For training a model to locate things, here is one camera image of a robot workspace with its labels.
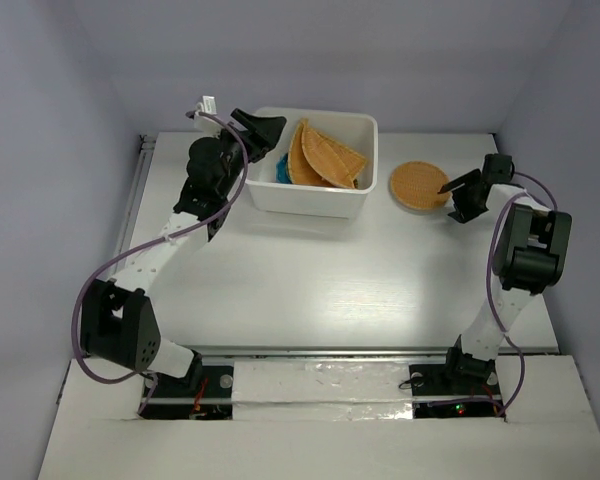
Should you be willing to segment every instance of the storage box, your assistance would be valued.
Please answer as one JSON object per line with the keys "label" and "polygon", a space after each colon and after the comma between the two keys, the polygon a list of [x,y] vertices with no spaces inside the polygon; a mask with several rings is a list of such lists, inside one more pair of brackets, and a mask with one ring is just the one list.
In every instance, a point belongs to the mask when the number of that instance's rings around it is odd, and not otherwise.
{"label": "storage box", "polygon": [[[369,115],[319,110],[265,107],[258,116],[287,118],[277,147],[262,160],[249,166],[247,187],[259,210],[355,218],[367,196],[375,188],[378,176],[378,124]],[[358,176],[358,189],[285,185],[276,181],[276,164],[289,151],[291,139],[301,118],[309,124],[369,159]]]}

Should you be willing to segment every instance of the round woven placemat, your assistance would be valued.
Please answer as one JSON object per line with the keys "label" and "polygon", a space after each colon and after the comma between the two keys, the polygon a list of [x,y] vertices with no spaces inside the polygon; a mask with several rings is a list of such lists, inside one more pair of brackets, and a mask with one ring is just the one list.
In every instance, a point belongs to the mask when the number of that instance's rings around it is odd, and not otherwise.
{"label": "round woven placemat", "polygon": [[405,207],[415,210],[435,210],[447,203],[451,193],[438,194],[449,183],[449,177],[435,165],[407,162],[391,174],[391,193]]}

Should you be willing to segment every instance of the gray wall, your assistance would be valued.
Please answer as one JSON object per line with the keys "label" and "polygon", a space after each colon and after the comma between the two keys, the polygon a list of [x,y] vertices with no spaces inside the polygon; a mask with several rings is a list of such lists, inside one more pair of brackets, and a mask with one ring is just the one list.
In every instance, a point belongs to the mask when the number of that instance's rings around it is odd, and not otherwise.
{"label": "gray wall", "polygon": [[63,0],[0,0],[0,480],[36,478],[137,136]]}
{"label": "gray wall", "polygon": [[564,276],[546,298],[600,425],[600,1],[574,4],[498,140],[573,215]]}
{"label": "gray wall", "polygon": [[73,0],[139,131],[183,110],[364,111],[385,131],[495,131],[570,0]]}

